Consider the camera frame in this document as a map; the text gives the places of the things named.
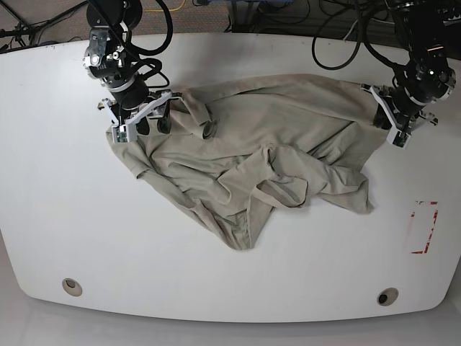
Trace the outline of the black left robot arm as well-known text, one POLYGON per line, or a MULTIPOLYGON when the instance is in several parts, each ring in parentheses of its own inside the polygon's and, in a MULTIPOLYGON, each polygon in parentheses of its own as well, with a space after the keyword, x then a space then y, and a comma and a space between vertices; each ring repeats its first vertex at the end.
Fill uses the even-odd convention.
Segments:
POLYGON ((409 133, 421 112, 430 103, 448 98, 456 85, 455 71, 449 66, 444 47, 445 14, 450 10, 445 1, 353 1, 335 13, 349 10, 357 15, 353 26, 357 40, 351 56, 336 70, 347 67, 364 46, 379 62, 393 73, 393 87, 381 91, 378 99, 384 103, 377 109, 375 126, 389 129, 395 126, 409 133), (387 11, 393 18, 395 34, 408 51, 409 61, 403 65, 389 60, 371 45, 367 29, 378 12, 387 11))

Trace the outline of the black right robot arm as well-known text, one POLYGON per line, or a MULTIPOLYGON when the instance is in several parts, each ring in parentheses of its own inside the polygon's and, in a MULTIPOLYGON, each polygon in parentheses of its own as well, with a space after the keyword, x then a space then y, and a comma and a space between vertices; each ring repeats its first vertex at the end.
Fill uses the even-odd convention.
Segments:
POLYGON ((173 37, 171 13, 164 1, 157 3, 166 20, 166 37, 155 49, 133 44, 133 30, 139 24, 143 7, 139 1, 90 1, 86 19, 91 30, 84 54, 88 75, 101 82, 111 94, 98 105, 111 121, 115 143, 136 141, 150 132, 149 121, 157 130, 171 130, 170 103, 181 97, 169 89, 157 55, 164 52, 173 37))

